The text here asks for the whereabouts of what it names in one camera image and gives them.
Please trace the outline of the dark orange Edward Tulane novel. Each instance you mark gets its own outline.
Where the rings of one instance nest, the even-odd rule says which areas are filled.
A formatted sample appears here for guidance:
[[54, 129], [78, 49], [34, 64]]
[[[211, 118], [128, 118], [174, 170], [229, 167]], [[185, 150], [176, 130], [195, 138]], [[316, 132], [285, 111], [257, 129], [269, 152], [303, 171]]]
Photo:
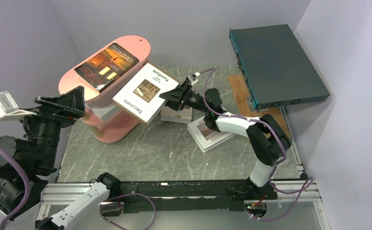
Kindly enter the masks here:
[[74, 70], [98, 92], [102, 92], [138, 62], [138, 58], [118, 43], [112, 43]]

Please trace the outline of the white Insoia travel book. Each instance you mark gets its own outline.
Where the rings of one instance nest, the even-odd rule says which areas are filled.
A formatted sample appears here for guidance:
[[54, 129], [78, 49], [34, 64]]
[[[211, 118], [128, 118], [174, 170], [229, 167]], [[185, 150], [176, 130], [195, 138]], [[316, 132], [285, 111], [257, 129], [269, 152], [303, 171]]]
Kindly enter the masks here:
[[107, 104], [89, 103], [86, 106], [103, 122], [106, 122], [121, 110], [121, 108], [118, 107], [114, 102], [109, 102]]

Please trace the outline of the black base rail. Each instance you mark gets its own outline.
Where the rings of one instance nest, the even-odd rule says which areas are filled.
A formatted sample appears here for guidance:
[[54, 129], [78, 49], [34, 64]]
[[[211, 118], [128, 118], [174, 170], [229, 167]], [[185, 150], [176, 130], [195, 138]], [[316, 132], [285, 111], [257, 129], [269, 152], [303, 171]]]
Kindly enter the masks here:
[[244, 211], [249, 203], [277, 200], [267, 185], [255, 189], [247, 179], [191, 181], [122, 181], [108, 204], [123, 206], [125, 214], [143, 211], [216, 210]]

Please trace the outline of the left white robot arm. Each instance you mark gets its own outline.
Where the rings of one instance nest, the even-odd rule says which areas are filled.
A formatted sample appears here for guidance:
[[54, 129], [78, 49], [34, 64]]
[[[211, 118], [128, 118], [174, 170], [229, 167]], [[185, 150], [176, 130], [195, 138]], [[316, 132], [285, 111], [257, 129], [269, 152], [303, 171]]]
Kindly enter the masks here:
[[56, 171], [60, 132], [85, 115], [84, 87], [57, 97], [37, 97], [38, 107], [21, 109], [8, 91], [0, 92], [0, 121], [17, 120], [24, 138], [0, 137], [0, 229], [68, 230], [93, 206], [115, 201], [121, 181], [109, 173], [57, 214], [36, 218], [47, 186], [46, 177]]

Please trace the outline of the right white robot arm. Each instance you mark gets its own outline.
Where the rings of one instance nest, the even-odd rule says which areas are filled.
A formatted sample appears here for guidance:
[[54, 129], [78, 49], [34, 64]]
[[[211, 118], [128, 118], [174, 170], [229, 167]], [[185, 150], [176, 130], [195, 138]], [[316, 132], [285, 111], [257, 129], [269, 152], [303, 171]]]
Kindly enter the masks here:
[[174, 89], [159, 96], [166, 106], [180, 111], [185, 106], [205, 113], [203, 118], [208, 129], [216, 132], [228, 132], [249, 139], [257, 161], [248, 177], [246, 193], [253, 199], [260, 198], [270, 185], [270, 177], [276, 170], [277, 161], [286, 155], [291, 140], [272, 115], [260, 118], [235, 115], [222, 107], [218, 89], [211, 88], [203, 95], [192, 90], [192, 83], [186, 79]]

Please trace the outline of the brown wooden board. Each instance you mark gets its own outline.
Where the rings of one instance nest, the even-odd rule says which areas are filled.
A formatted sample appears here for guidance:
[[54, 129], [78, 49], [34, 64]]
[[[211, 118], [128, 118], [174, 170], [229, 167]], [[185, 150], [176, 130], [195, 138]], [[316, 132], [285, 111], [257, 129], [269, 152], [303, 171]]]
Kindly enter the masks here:
[[275, 118], [275, 120], [278, 122], [279, 126], [287, 134], [287, 136], [291, 138], [291, 133], [289, 131], [289, 128], [287, 126], [285, 118], [282, 115], [280, 108], [272, 107], [257, 112], [253, 107], [253, 103], [251, 102], [251, 97], [246, 87], [243, 76], [229, 75], [228, 82], [231, 87], [233, 97], [240, 115], [248, 117], [257, 117], [263, 116], [265, 114], [270, 114]]

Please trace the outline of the dark teal flat box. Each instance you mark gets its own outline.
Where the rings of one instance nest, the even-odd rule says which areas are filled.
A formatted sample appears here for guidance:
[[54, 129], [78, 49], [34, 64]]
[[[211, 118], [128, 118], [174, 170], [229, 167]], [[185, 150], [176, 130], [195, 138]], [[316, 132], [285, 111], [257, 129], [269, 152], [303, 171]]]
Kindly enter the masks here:
[[330, 96], [288, 24], [230, 29], [229, 40], [255, 110]]

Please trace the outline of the white fashion cover magazine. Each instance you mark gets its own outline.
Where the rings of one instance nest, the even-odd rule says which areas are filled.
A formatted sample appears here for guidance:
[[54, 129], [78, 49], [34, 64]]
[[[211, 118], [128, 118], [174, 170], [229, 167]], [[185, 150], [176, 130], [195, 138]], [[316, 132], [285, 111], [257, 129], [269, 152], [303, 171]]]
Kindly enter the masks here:
[[187, 130], [202, 152], [207, 152], [214, 147], [236, 136], [231, 132], [217, 132], [209, 129], [201, 117], [187, 125]]

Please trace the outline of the beige cup cover book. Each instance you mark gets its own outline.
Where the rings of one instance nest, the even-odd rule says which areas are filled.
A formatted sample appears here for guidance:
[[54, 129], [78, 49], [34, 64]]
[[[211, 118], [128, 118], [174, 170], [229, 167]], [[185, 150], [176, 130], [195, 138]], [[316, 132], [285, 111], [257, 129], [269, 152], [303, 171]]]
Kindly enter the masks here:
[[161, 110], [161, 120], [168, 122], [188, 124], [192, 121], [191, 107], [186, 106], [183, 110], [175, 111], [169, 107], [163, 107]]

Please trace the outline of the white Decorate Furniture book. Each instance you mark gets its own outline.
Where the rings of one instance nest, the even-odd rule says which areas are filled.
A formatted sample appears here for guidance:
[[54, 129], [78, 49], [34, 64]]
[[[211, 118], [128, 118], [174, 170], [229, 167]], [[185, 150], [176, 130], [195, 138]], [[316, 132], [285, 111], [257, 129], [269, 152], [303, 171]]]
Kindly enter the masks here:
[[179, 82], [151, 63], [145, 64], [113, 97], [122, 110], [148, 126], [166, 103], [160, 94], [173, 90]]

